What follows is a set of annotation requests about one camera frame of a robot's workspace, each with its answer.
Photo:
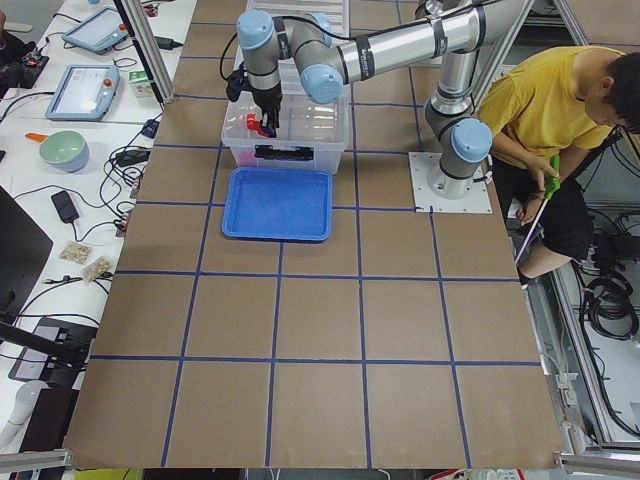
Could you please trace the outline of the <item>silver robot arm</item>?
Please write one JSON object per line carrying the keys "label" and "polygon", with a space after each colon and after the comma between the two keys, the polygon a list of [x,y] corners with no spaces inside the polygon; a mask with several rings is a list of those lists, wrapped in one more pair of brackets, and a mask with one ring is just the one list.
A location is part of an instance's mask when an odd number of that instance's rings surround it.
{"label": "silver robot arm", "polygon": [[426,1],[416,20],[356,37],[335,34],[323,13],[273,16],[252,9],[236,22],[240,66],[227,78],[235,102],[251,93],[262,117],[258,132],[275,137],[282,101],[279,64],[292,60],[306,95],[316,104],[338,99],[346,85],[365,81],[427,59],[441,59],[436,91],[425,118],[442,147],[439,164],[428,174],[430,189],[447,199],[467,194],[493,135],[472,117],[475,53],[502,36],[521,11],[518,1]]}

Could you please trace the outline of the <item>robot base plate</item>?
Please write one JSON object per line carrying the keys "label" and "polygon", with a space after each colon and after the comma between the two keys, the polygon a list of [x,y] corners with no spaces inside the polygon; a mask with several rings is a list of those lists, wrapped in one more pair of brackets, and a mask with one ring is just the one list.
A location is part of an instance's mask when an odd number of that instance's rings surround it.
{"label": "robot base plate", "polygon": [[488,183],[482,167],[467,179],[453,179],[440,169],[440,153],[408,154],[414,209],[419,213],[491,214]]}

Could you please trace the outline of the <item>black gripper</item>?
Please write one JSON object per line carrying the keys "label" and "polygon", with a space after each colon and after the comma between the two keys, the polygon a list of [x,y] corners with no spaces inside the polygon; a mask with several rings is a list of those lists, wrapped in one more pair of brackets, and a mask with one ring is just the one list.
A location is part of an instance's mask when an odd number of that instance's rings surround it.
{"label": "black gripper", "polygon": [[252,90],[252,97],[255,104],[261,109],[262,117],[260,120],[261,130],[269,129],[269,137],[277,137],[277,129],[279,128],[279,112],[282,102],[282,90],[280,87],[272,87],[270,89]]}

